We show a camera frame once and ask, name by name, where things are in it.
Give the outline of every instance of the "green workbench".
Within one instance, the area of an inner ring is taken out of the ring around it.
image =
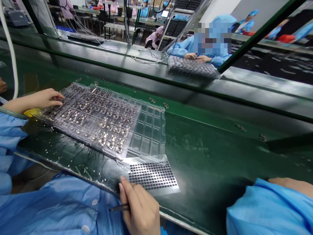
[[[166,155],[181,192],[156,200],[163,217],[190,230],[226,234],[226,208],[258,177],[290,177],[313,183],[311,152],[275,154],[259,139],[260,134],[275,140],[306,133],[313,129],[312,124],[207,95],[201,96],[198,104],[184,105],[178,102],[187,92],[181,88],[58,55],[52,59],[46,52],[27,47],[16,49],[20,96],[49,87],[60,90],[82,78],[81,83],[87,86],[98,81],[99,86],[133,98],[149,102],[152,97],[155,105],[169,105],[165,112]],[[9,53],[1,50],[0,60],[7,65],[0,68],[0,75],[9,88],[3,97],[10,99],[14,83]],[[212,104],[220,104],[219,111]],[[108,191],[118,193],[119,176],[128,175],[126,165],[34,120],[25,130],[29,137],[20,148]]]

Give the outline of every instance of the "tweezers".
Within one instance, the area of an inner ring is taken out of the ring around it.
[[[109,211],[130,211],[129,203],[109,208]]]

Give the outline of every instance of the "stacked trays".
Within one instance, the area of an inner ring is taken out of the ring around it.
[[[39,120],[121,161],[128,151],[155,162],[165,154],[164,108],[94,84],[61,93],[63,105],[40,110]]]
[[[169,57],[169,69],[191,73],[209,78],[220,78],[221,75],[212,64],[201,63],[195,60],[184,59],[176,56]]]

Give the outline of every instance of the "black cable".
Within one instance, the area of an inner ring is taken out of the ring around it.
[[[161,11],[156,11],[155,8],[154,8],[154,2],[155,2],[155,0],[153,0],[152,6],[153,6],[153,11],[154,11],[155,13],[161,13],[161,12],[163,12],[163,11],[167,8],[167,6],[168,6],[168,5],[167,5],[166,7],[164,7]]]

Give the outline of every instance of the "table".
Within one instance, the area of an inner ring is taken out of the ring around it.
[[[113,30],[116,29],[116,34],[117,34],[117,30],[121,30],[122,31],[122,39],[124,39],[124,30],[125,30],[125,25],[122,24],[114,24],[114,23],[106,23],[104,27],[107,28],[112,28]],[[134,26],[130,26],[129,27],[129,32],[135,32],[135,27]]]
[[[241,34],[231,34],[232,40],[238,40],[238,41],[247,41],[249,40],[249,36],[246,35],[241,35]],[[288,44],[288,43],[281,43],[279,41],[274,41],[274,40],[268,40],[268,39],[262,39],[258,45],[263,45],[263,46],[268,46],[272,48],[278,48],[282,50],[287,50],[287,51],[295,51],[299,53],[304,53],[304,54],[310,54],[313,55],[313,51],[309,49],[305,49],[303,46],[298,46],[294,44]]]
[[[17,49],[20,95],[33,91],[25,75],[35,74],[39,89],[52,87],[60,90],[79,77],[85,85],[98,81],[99,86],[136,99],[148,101],[149,97],[153,97],[156,105],[162,105],[163,102],[169,105],[170,108],[165,113],[166,155],[181,193],[158,196],[156,200],[160,204],[161,216],[181,223],[198,234],[226,234],[226,208],[257,177],[291,177],[313,183],[312,173],[308,171],[313,167],[311,152],[274,154],[268,152],[265,144],[258,139],[259,133],[268,140],[288,137],[301,131],[313,130],[312,124],[301,125],[299,121],[290,121],[280,115],[268,114],[254,108],[242,109],[231,102],[220,105],[220,101],[214,102],[209,96],[202,97],[202,105],[215,103],[221,109],[219,112],[213,108],[182,105],[174,98],[161,95],[176,94],[178,98],[184,91],[177,87],[150,79],[142,80],[141,77],[122,71],[61,56],[55,57],[58,65],[53,65],[48,53],[21,46],[17,46]],[[0,72],[8,84],[9,91],[5,95],[9,99],[13,87],[9,54],[1,54],[0,60],[8,65],[7,68],[1,68]],[[154,92],[149,91],[150,87],[155,88]],[[234,117],[229,113],[231,111],[241,116]],[[243,121],[247,115],[254,118]],[[241,131],[235,123],[243,126],[247,132]],[[266,123],[272,123],[272,127],[269,128]],[[278,126],[282,123],[289,126],[284,131],[278,131]],[[126,167],[93,156],[75,141],[56,144],[63,137],[61,133],[42,133],[38,128],[32,127],[31,122],[26,131],[29,138],[19,144],[20,148],[88,181],[100,174],[103,182],[92,183],[110,192],[117,192],[121,172],[127,174]]]

